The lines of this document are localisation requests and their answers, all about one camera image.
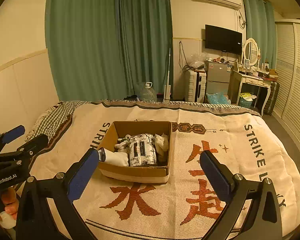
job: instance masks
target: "mirror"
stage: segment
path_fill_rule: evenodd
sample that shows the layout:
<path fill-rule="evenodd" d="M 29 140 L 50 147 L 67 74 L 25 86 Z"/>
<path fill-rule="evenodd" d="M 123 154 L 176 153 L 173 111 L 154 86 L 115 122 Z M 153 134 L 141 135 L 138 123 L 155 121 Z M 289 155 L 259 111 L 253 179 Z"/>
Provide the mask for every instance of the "mirror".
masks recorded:
<path fill-rule="evenodd" d="M 258 61 L 258 45 L 253 38 L 247 39 L 243 48 L 243 57 L 250 60 L 250 66 L 253 66 Z"/>

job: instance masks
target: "television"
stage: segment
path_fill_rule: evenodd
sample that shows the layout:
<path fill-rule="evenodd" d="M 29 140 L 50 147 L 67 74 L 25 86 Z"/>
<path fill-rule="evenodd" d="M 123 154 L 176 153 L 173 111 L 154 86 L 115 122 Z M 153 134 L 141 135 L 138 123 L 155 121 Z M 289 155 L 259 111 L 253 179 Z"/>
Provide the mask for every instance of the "television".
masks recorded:
<path fill-rule="evenodd" d="M 242 33 L 217 26 L 206 25 L 205 44 L 207 49 L 241 54 Z"/>

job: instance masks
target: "black suitcase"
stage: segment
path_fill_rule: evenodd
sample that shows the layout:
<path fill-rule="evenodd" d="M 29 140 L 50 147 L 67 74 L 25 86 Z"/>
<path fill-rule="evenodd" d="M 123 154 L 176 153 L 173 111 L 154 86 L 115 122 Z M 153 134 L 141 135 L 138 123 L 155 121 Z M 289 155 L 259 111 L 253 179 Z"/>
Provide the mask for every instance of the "black suitcase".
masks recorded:
<path fill-rule="evenodd" d="M 277 81 L 271 82 L 271 92 L 269 98 L 266 102 L 265 109 L 263 110 L 263 114 L 272 114 L 274 104 L 277 100 L 278 92 L 279 92 L 280 84 Z"/>

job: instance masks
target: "white patterned package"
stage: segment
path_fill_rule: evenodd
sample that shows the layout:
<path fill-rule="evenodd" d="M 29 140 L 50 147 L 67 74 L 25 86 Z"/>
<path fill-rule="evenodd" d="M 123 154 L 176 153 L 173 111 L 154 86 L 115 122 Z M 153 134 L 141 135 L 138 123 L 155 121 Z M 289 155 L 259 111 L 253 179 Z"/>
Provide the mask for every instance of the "white patterned package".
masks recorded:
<path fill-rule="evenodd" d="M 156 165 L 154 136 L 149 133 L 130 138 L 130 166 Z"/>

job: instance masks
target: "metal bolt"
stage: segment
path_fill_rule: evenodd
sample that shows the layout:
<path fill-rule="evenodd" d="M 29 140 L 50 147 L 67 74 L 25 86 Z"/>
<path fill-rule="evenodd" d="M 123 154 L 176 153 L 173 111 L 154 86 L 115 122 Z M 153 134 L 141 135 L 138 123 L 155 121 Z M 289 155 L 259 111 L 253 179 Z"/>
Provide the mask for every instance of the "metal bolt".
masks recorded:
<path fill-rule="evenodd" d="M 64 174 L 63 172 L 59 172 L 59 173 L 56 175 L 56 178 L 57 178 L 57 179 L 62 179 L 64 176 L 65 176 L 65 174 Z"/>
<path fill-rule="evenodd" d="M 243 179 L 243 176 L 239 173 L 235 174 L 234 177 L 235 177 L 236 180 L 242 180 Z"/>
<path fill-rule="evenodd" d="M 266 182 L 266 184 L 271 184 L 272 183 L 271 179 L 269 179 L 269 178 L 265 178 L 265 182 Z"/>
<path fill-rule="evenodd" d="M 32 182 L 34 181 L 34 177 L 30 176 L 28 179 L 27 179 L 28 182 Z"/>

